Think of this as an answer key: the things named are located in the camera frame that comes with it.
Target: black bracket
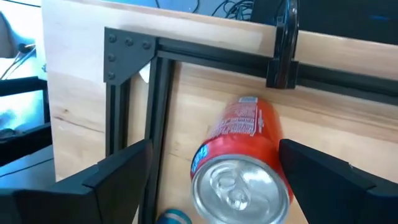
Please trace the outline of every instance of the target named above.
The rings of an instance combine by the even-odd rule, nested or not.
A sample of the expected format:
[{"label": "black bracket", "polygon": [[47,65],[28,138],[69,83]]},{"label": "black bracket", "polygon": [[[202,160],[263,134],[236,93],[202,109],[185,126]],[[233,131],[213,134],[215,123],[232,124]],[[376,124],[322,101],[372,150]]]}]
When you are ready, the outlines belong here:
[{"label": "black bracket", "polygon": [[105,28],[104,82],[106,82],[106,154],[127,143],[130,80],[155,56],[156,38]]},{"label": "black bracket", "polygon": [[267,87],[295,88],[299,62],[293,61],[299,34],[299,2],[287,0],[283,16],[277,18],[274,58],[269,63]]},{"label": "black bracket", "polygon": [[121,85],[155,57],[156,38],[105,29],[104,82]]}]

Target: soda can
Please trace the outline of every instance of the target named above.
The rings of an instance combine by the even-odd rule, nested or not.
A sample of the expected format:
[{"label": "soda can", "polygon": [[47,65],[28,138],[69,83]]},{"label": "soda can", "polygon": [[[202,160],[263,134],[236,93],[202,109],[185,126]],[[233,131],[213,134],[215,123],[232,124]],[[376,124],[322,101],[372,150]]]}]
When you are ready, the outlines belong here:
[{"label": "soda can", "polygon": [[191,165],[192,198],[210,223],[282,223],[293,193],[279,162],[272,105],[240,97],[224,109]]}]

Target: wooden board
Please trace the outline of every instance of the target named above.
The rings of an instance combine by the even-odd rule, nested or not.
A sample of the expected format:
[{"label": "wooden board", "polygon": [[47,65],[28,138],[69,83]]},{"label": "wooden board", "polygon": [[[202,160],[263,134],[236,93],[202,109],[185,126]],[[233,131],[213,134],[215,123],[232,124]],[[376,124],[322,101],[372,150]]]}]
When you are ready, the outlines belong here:
[{"label": "wooden board", "polygon": [[[275,28],[271,26],[111,2],[42,1],[58,180],[105,156],[105,26],[253,54],[273,53]],[[397,56],[397,46],[309,32],[299,33],[296,51],[296,58],[305,63],[391,79],[397,79]],[[280,114],[285,137],[398,182],[393,171],[398,161],[398,107],[302,87],[270,90],[264,88],[263,79],[196,65],[177,66],[158,212],[177,207],[194,223],[203,223],[190,200],[190,161],[225,104],[238,95],[269,100]],[[131,85],[129,144],[144,136],[148,89],[139,77]],[[287,223],[305,223],[296,202]]]}]

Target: wire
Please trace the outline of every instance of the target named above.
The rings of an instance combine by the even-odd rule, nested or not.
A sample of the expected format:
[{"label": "wire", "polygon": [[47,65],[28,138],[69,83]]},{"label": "wire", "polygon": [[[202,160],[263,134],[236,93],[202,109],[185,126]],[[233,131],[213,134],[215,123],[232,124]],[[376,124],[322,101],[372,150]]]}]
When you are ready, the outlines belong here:
[{"label": "wire", "polygon": [[241,21],[249,21],[251,17],[251,11],[253,10],[254,0],[241,0],[234,2],[232,0],[223,1],[218,7],[213,11],[211,16],[214,16],[218,10],[223,7],[225,12],[225,18],[236,19]]},{"label": "wire", "polygon": [[[159,4],[159,0],[155,0],[155,2],[156,2],[156,7],[161,9],[161,6]],[[199,5],[200,5],[200,0],[197,0],[197,5],[195,6],[195,8],[193,9],[193,11],[191,13],[196,13],[197,10],[199,9]]]},{"label": "wire", "polygon": [[2,80],[6,76],[7,72],[12,68],[12,66],[14,66],[16,63],[18,63],[21,60],[21,58],[18,58],[20,56],[20,54],[21,54],[21,52],[18,52],[17,56],[15,56],[15,58],[14,58],[14,61],[6,69],[6,71],[1,75],[0,80]]},{"label": "wire", "polygon": [[[6,80],[8,79],[8,77],[10,77],[10,75],[17,69],[19,68],[19,66],[21,66],[30,56],[32,56],[32,54],[36,51],[36,47],[34,47],[30,52],[28,52],[27,54],[25,54],[23,57],[19,57],[18,56],[21,54],[21,52],[18,52],[17,56],[15,57],[14,62],[10,65],[10,67],[7,68],[7,70],[1,75],[0,80]],[[9,72],[9,70],[16,65],[17,63],[19,63],[17,65],[17,67],[15,67],[11,72]]]}]

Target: wooden panel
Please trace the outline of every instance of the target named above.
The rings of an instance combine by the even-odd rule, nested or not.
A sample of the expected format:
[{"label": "wooden panel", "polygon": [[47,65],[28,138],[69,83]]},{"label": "wooden panel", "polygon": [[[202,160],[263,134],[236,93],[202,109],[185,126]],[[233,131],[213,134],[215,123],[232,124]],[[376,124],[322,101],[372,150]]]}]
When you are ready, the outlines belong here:
[{"label": "wooden panel", "polygon": [[[47,65],[63,68],[65,73],[84,71],[85,79],[97,82],[102,82],[97,75],[102,69],[102,54],[92,53],[103,52],[105,26],[269,57],[274,52],[275,27],[219,17],[96,0],[43,0],[43,17],[45,39],[57,40],[57,47],[46,49],[46,54],[62,51],[47,58]],[[396,45],[301,30],[295,58],[302,63],[398,80],[397,57]],[[90,69],[68,66],[71,63],[90,65]]]},{"label": "wooden panel", "polygon": [[105,157],[105,85],[49,70],[57,180]]},{"label": "wooden panel", "polygon": [[[264,89],[265,80],[183,63],[178,65],[161,174],[158,213],[166,208],[196,213],[190,192],[190,164],[228,101],[257,95],[275,106],[285,138],[344,159],[398,182],[398,108],[322,91]],[[286,223],[306,223],[295,201]]]}]

